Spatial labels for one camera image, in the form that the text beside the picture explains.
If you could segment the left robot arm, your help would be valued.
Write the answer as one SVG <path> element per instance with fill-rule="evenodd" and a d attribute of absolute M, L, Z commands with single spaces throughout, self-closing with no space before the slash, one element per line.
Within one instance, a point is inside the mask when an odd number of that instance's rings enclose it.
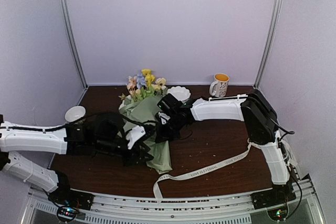
<path fill-rule="evenodd" d="M 76 197 L 65 174 L 43 169 L 19 152 L 59 155 L 120 155 L 125 165 L 152 159 L 143 143 L 155 133 L 155 122 L 137 122 L 118 113 L 94 114 L 59 126 L 19 125 L 1 120 L 1 170 L 54 194 L 64 205 Z"/>

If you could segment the cream yellow rose stem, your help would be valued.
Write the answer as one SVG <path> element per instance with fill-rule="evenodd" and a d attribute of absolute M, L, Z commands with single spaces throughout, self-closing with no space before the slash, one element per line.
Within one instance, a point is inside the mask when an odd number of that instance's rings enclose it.
<path fill-rule="evenodd" d="M 157 78 L 155 84 L 152 85 L 156 94 L 165 95 L 167 92 L 166 79 L 165 78 Z"/>

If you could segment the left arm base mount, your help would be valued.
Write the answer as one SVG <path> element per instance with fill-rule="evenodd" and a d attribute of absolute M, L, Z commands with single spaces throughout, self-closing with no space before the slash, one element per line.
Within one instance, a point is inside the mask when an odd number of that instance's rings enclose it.
<path fill-rule="evenodd" d="M 48 194 L 51 201 L 76 209 L 91 209 L 94 198 L 93 194 L 71 189 L 67 177 L 59 177 L 57 186 L 55 191 Z"/>

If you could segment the white patterned mug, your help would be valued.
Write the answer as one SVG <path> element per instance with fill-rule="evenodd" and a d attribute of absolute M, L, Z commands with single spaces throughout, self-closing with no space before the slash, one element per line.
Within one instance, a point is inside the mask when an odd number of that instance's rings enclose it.
<path fill-rule="evenodd" d="M 224 73 L 214 75 L 214 81 L 209 86 L 209 94 L 212 97 L 223 98 L 226 95 L 229 76 Z"/>

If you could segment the right aluminium frame post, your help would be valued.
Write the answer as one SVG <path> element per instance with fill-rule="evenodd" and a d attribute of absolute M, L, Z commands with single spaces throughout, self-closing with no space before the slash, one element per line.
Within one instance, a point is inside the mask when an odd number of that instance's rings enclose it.
<path fill-rule="evenodd" d="M 261 62 L 259 65 L 258 72 L 257 72 L 257 76 L 254 82 L 254 88 L 258 90 L 261 89 L 261 81 L 264 76 L 267 61 L 269 59 L 270 52 L 272 49 L 272 44 L 274 42 L 276 27 L 277 27 L 278 20 L 280 17 L 282 3 L 283 3 L 283 0 L 274 0 L 272 13 L 271 13 L 271 20 L 270 20 L 267 38 L 266 38 L 266 43 L 265 43 L 264 50 L 262 53 L 262 58 L 261 58 Z"/>

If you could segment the white printed ribbon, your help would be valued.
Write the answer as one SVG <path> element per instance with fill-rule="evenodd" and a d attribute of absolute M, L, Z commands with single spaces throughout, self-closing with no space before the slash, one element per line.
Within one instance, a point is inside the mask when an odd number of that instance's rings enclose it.
<path fill-rule="evenodd" d="M 171 176 L 169 174 L 162 175 L 157 179 L 157 181 L 153 185 L 154 198 L 157 200 L 157 202 L 161 202 L 163 200 L 163 195 L 159 187 L 159 182 L 168 179 L 174 181 L 188 180 L 224 168 L 226 166 L 229 166 L 235 162 L 244 159 L 249 154 L 250 148 L 252 146 L 262 151 L 266 163 L 268 165 L 268 168 L 270 170 L 272 184 L 274 186 L 286 185 L 290 178 L 289 167 L 293 166 L 296 168 L 298 167 L 298 163 L 292 153 L 291 146 L 285 140 L 285 138 L 281 136 L 279 133 L 277 133 L 276 141 L 274 143 L 267 143 L 265 145 L 261 145 L 254 143 L 251 139 L 248 139 L 247 143 L 248 143 L 247 150 L 232 158 L 228 158 L 213 165 L 209 165 L 204 168 L 200 168 L 198 170 L 178 176 Z"/>

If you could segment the aluminium frame post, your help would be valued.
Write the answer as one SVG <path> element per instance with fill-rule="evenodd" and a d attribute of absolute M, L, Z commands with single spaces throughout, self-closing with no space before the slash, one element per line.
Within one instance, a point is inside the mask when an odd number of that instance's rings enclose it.
<path fill-rule="evenodd" d="M 74 32 L 73 32 L 72 25 L 71 25 L 67 0 L 60 0 L 60 4 L 61 4 L 62 15 L 63 15 L 63 19 L 64 19 L 64 24 L 65 24 L 65 30 L 66 30 L 66 34 L 67 34 L 68 44 L 69 44 L 69 47 L 70 47 L 70 52 L 71 52 L 72 58 L 73 58 L 74 63 L 75 63 L 75 68 L 76 68 L 76 71 L 78 73 L 78 76 L 79 76 L 82 87 L 84 89 L 87 89 L 88 84 L 87 84 L 87 81 L 86 81 L 86 78 L 85 78 L 85 75 L 84 75 L 84 72 L 83 72 L 82 64 L 81 64 L 80 59 L 79 59 L 78 49 L 77 49 L 77 45 L 76 45 L 76 41 L 75 41 L 75 37 L 74 37 Z"/>
<path fill-rule="evenodd" d="M 254 82 L 254 88 L 258 90 L 261 89 L 261 81 L 264 76 L 267 61 L 269 59 L 270 52 L 272 49 L 272 44 L 274 42 L 276 27 L 277 27 L 278 20 L 280 17 L 282 3 L 283 3 L 283 0 L 274 0 L 272 13 L 271 13 L 271 20 L 270 20 L 267 38 L 266 38 L 266 43 L 265 43 L 264 50 L 262 53 L 262 58 L 261 58 L 261 62 L 259 65 L 258 72 L 257 72 L 257 76 Z"/>

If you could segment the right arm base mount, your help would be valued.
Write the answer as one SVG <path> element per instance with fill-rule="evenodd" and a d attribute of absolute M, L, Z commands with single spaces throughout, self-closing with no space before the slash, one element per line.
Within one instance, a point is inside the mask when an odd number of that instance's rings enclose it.
<path fill-rule="evenodd" d="M 287 182 L 285 185 L 273 184 L 271 189 L 251 194 L 254 209 L 269 208 L 276 205 L 286 204 L 295 199 L 296 194 L 293 190 L 292 182 Z"/>

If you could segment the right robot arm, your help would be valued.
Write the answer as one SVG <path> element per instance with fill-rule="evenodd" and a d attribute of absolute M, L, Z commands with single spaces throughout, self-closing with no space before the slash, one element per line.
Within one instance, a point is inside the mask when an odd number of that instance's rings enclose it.
<path fill-rule="evenodd" d="M 264 95 L 256 89 L 233 97 L 189 99 L 181 102 L 172 94 L 165 95 L 157 104 L 169 117 L 159 127 L 158 141 L 171 141 L 187 124 L 205 120 L 236 120 L 245 124 L 249 140 L 263 152 L 277 185 L 269 192 L 272 203 L 279 204 L 289 196 L 289 172 L 285 162 L 285 148 L 281 145 L 281 127 L 277 113 Z"/>

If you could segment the peach flower stem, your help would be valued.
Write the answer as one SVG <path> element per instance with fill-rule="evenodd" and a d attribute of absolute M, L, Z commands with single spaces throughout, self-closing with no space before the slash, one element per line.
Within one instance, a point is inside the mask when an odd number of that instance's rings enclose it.
<path fill-rule="evenodd" d="M 137 89 L 137 76 L 135 77 L 128 76 L 127 90 L 129 94 L 134 95 L 136 89 Z"/>

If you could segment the green and pink wrapping paper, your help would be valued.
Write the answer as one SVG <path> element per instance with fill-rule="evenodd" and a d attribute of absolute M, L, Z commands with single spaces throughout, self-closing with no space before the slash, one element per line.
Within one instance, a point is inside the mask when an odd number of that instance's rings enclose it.
<path fill-rule="evenodd" d="M 145 152 L 152 158 L 146 161 L 146 165 L 164 174 L 172 170 L 170 146 L 167 141 L 156 143 L 158 119 L 156 114 L 160 111 L 157 103 L 161 96 L 147 97 L 142 101 L 131 102 L 127 97 L 119 106 L 119 113 L 128 119 L 144 124 L 145 136 L 137 141 L 137 144 L 144 144 Z"/>

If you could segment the bright yellow flower stem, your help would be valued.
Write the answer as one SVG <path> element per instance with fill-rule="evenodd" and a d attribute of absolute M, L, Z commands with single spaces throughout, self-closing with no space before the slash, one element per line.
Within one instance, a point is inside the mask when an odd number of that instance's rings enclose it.
<path fill-rule="evenodd" d="M 142 89 L 143 90 L 154 89 L 153 81 L 155 80 L 155 75 L 152 74 L 152 70 L 151 69 L 142 69 L 141 73 L 143 75 Z"/>

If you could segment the aluminium front rail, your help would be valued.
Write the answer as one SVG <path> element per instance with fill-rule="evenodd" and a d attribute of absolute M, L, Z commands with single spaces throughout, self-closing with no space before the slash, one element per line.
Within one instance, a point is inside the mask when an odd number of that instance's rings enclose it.
<path fill-rule="evenodd" d="M 297 185 L 293 185 L 297 199 L 260 209 L 254 207 L 251 194 L 266 189 L 212 197 L 165 198 L 160 204 L 154 198 L 92 193 L 91 209 L 80 210 L 70 223 L 327 223 L 311 180 L 301 180 L 299 184 L 301 203 L 286 221 L 272 220 L 271 210 L 288 206 L 291 214 L 300 198 Z M 56 211 L 47 196 L 32 187 L 19 223 L 62 223 Z"/>

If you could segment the left aluminium frame post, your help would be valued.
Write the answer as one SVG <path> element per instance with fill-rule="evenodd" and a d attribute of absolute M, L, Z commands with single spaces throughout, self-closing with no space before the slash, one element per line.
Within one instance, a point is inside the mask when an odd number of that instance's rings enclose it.
<path fill-rule="evenodd" d="M 82 87 L 84 89 L 87 89 L 88 84 L 87 84 L 87 81 L 86 81 L 86 78 L 85 78 L 85 75 L 84 75 L 84 72 L 83 72 L 82 64 L 81 64 L 80 59 L 79 59 L 78 49 L 77 49 L 77 45 L 76 45 L 76 41 L 75 41 L 75 37 L 74 37 L 74 32 L 73 32 L 72 25 L 71 25 L 67 0 L 60 0 L 60 4 L 61 4 L 62 15 L 63 15 L 63 19 L 64 19 L 64 24 L 65 24 L 65 30 L 66 30 L 66 34 L 67 34 L 68 44 L 69 44 L 69 47 L 70 47 L 70 52 L 71 52 L 72 58 L 73 58 L 74 63 L 75 63 L 75 68 L 76 68 L 76 71 L 78 73 L 78 76 L 79 76 Z"/>

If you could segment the white fluted dish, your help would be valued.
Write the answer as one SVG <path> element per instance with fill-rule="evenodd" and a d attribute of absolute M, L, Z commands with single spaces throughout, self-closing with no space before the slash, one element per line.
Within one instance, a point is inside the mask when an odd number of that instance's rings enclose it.
<path fill-rule="evenodd" d="M 174 86 L 174 87 L 168 88 L 167 93 L 170 93 L 177 100 L 181 102 L 185 102 L 191 97 L 190 90 L 182 86 Z"/>

